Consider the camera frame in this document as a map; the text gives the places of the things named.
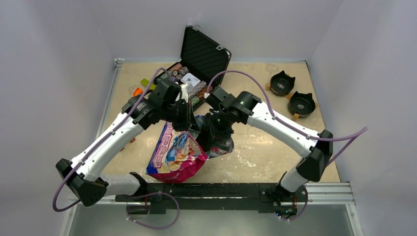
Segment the white card box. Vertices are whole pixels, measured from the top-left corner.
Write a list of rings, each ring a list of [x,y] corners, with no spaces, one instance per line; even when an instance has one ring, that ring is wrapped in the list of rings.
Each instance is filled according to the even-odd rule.
[[[200,79],[198,79],[196,76],[194,76],[191,73],[187,73],[185,74],[181,80],[180,80],[183,84],[190,84],[193,88],[200,83]]]

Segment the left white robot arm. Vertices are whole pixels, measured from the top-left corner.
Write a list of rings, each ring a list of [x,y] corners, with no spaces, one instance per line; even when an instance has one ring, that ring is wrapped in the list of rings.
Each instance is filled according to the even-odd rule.
[[[103,175],[110,161],[136,136],[159,121],[168,121],[176,131],[191,127],[192,107],[184,86],[165,80],[148,97],[129,98],[111,125],[82,153],[56,164],[63,182],[84,206],[96,204],[106,196],[127,195],[141,201],[147,182],[137,173]]]

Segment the orange toy piece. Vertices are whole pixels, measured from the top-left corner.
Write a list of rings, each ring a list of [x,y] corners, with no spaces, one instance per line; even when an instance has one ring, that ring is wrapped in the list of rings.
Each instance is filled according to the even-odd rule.
[[[143,94],[143,90],[141,88],[136,88],[133,96],[138,96],[138,95],[142,95]]]

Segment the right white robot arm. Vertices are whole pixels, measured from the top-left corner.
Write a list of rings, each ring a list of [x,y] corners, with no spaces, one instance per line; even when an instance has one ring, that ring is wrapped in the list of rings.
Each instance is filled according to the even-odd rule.
[[[277,196],[290,199],[309,181],[318,182],[333,154],[333,134],[327,130],[318,132],[296,124],[268,109],[259,97],[243,91],[234,97],[223,88],[216,87],[206,98],[211,111],[197,136],[204,151],[220,147],[233,133],[232,125],[242,123],[267,132],[293,149],[300,161],[287,171],[276,187]]]

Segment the pink blue pet food bag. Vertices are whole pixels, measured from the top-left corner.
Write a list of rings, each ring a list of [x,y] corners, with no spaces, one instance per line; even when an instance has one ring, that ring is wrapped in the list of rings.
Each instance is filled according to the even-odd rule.
[[[182,183],[193,177],[209,160],[234,149],[232,138],[215,142],[203,150],[203,135],[195,131],[175,131],[170,122],[163,126],[146,174],[164,183]]]

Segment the red yellow toy block car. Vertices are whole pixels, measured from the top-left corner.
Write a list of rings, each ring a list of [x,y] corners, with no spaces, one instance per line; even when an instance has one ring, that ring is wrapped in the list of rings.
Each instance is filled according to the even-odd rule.
[[[131,143],[135,142],[135,140],[136,140],[136,138],[131,139],[128,143],[126,143],[126,144],[125,144],[125,145],[121,148],[121,150],[120,150],[120,151],[123,151],[123,150],[125,149],[126,145],[129,145],[129,144],[131,144]]]

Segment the black poker chip case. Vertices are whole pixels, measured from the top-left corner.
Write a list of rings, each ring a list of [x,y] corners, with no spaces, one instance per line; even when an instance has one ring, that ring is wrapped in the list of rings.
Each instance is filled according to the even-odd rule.
[[[210,37],[191,25],[185,27],[180,59],[168,67],[168,73],[161,72],[154,79],[156,87],[161,81],[174,79],[178,84],[191,83],[186,81],[186,74],[195,76],[192,80],[191,91],[188,92],[188,101],[193,109],[199,108],[205,101],[204,92],[211,84],[210,89],[221,85],[223,76],[218,76],[213,82],[211,79],[219,72],[225,71],[231,59],[231,52],[215,42]]]

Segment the green toy piece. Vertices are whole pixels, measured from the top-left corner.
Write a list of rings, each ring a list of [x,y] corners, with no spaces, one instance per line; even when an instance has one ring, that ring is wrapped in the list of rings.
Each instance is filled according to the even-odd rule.
[[[140,83],[144,86],[147,87],[149,85],[149,90],[154,90],[156,88],[156,85],[154,83],[151,83],[149,80],[147,79],[142,79],[140,81]]]

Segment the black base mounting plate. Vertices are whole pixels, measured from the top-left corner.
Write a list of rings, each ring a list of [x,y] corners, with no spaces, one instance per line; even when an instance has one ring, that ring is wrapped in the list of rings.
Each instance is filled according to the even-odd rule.
[[[308,201],[306,187],[287,193],[276,183],[149,183],[134,196],[117,195],[116,202],[144,204],[150,214],[167,210],[251,210],[295,216]]]

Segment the far black cat bowl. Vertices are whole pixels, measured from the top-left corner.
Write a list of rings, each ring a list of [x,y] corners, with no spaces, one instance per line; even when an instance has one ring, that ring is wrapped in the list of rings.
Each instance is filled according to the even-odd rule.
[[[284,70],[273,75],[270,79],[270,90],[277,96],[286,96],[295,86],[295,77],[289,76]]]

